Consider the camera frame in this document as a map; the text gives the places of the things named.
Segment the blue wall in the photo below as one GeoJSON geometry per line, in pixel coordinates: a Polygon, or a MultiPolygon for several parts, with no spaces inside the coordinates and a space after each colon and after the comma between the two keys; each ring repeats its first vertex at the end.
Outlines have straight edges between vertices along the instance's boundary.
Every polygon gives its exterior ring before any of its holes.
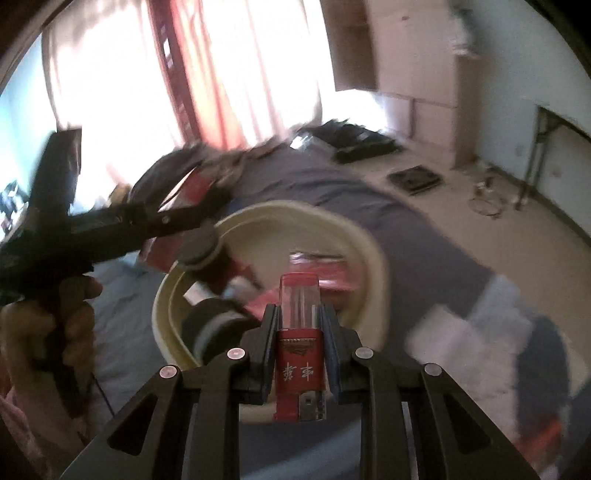
{"type": "Polygon", "coordinates": [[[0,95],[0,189],[16,178],[28,191],[39,156],[55,127],[39,36],[0,95]]]}

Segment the wall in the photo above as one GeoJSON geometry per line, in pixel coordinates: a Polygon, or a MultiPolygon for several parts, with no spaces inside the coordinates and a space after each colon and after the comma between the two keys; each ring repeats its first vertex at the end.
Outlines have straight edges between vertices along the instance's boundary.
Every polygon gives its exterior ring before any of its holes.
{"type": "MultiPolygon", "coordinates": [[[[591,79],[558,31],[523,0],[469,0],[482,53],[476,152],[517,178],[530,155],[535,102],[591,132],[591,79]]],[[[581,224],[591,216],[591,149],[557,132],[540,191],[581,224]],[[556,176],[556,165],[560,176],[556,176]]],[[[582,225],[591,235],[588,221],[582,225]]]]}
{"type": "MultiPolygon", "coordinates": [[[[0,96],[0,169],[10,172],[8,181],[17,178],[23,189],[29,189],[31,175],[55,126],[39,36],[0,96]]],[[[0,188],[8,182],[4,182],[4,176],[0,175],[0,188]]]]}
{"type": "Polygon", "coordinates": [[[0,95],[0,189],[18,176],[12,138],[10,102],[0,95]]]}

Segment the white wall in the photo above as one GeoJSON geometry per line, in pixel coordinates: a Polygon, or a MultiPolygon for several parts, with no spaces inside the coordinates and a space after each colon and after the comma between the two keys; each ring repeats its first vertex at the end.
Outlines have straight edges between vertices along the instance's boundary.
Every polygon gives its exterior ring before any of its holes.
{"type": "MultiPolygon", "coordinates": [[[[524,0],[468,0],[466,6],[474,11],[482,52],[476,152],[523,178],[535,128],[534,102],[591,134],[591,79],[558,31],[524,0]]],[[[591,235],[589,221],[583,221],[584,212],[591,216],[591,189],[577,181],[591,178],[591,149],[577,135],[559,135],[552,139],[540,190],[591,235]]]]}

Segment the floor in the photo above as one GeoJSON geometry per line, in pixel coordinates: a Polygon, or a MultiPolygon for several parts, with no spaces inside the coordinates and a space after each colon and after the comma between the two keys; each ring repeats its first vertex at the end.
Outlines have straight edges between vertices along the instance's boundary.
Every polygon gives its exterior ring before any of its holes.
{"type": "MultiPolygon", "coordinates": [[[[530,200],[497,219],[468,206],[473,176],[429,163],[410,151],[349,166],[379,190],[422,211],[448,238],[481,264],[515,282],[526,299],[548,315],[591,365],[591,248],[544,206],[530,200]],[[388,183],[390,171],[418,164],[442,174],[444,185],[409,197],[388,183]]],[[[517,188],[502,177],[495,190],[511,200],[517,188]]]]}

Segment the wire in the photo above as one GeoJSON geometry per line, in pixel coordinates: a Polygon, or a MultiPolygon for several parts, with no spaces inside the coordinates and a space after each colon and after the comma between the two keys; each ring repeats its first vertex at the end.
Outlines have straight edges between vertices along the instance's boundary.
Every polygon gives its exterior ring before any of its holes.
{"type": "Polygon", "coordinates": [[[102,387],[100,386],[99,381],[96,379],[95,375],[92,374],[92,380],[95,381],[96,384],[96,388],[99,389],[99,392],[101,394],[101,396],[103,397],[103,400],[105,401],[105,403],[107,404],[107,408],[109,409],[109,411],[111,412],[111,416],[114,417],[115,416],[115,412],[113,410],[113,407],[111,407],[111,404],[109,403],[109,400],[107,399],[107,396],[105,395],[105,391],[102,389],[102,387]]]}

